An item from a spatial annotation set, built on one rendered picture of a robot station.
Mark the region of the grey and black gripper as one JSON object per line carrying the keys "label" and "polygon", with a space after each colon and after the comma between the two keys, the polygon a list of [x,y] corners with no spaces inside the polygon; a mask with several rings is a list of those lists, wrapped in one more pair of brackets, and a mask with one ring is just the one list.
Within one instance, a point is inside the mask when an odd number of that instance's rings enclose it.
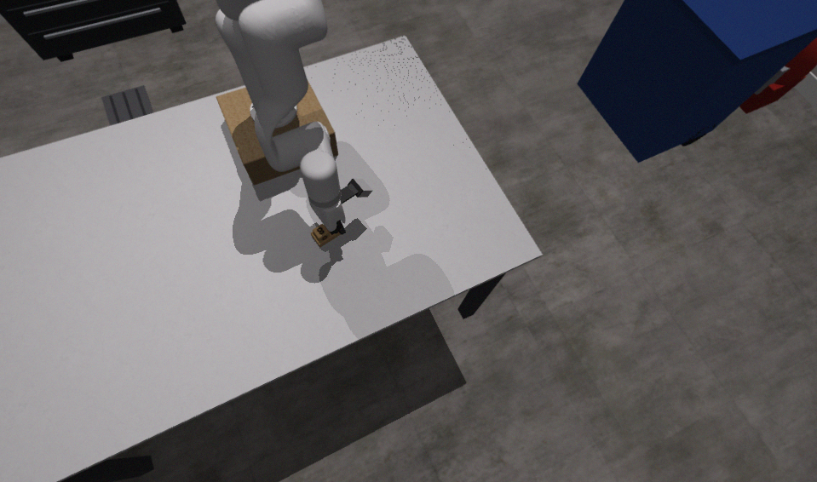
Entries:
{"label": "grey and black gripper", "polygon": [[346,219],[340,199],[337,204],[331,206],[330,208],[314,207],[314,205],[309,201],[311,208],[325,227],[331,232],[331,235],[338,232],[343,235],[346,232],[342,225],[342,223],[345,224]]}

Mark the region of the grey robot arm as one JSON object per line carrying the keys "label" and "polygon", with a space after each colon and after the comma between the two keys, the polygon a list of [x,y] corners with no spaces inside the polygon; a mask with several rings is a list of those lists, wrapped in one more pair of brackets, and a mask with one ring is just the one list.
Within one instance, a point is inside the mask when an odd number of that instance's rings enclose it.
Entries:
{"label": "grey robot arm", "polygon": [[307,123],[273,137],[275,129],[295,118],[297,104],[308,91],[299,48],[327,34],[322,1],[216,2],[220,8],[216,26],[254,103],[250,115],[270,166],[279,172],[300,166],[309,201],[319,208],[330,208],[340,197],[342,204],[353,196],[368,197],[372,189],[363,179],[352,179],[340,189],[331,139],[322,123]]}

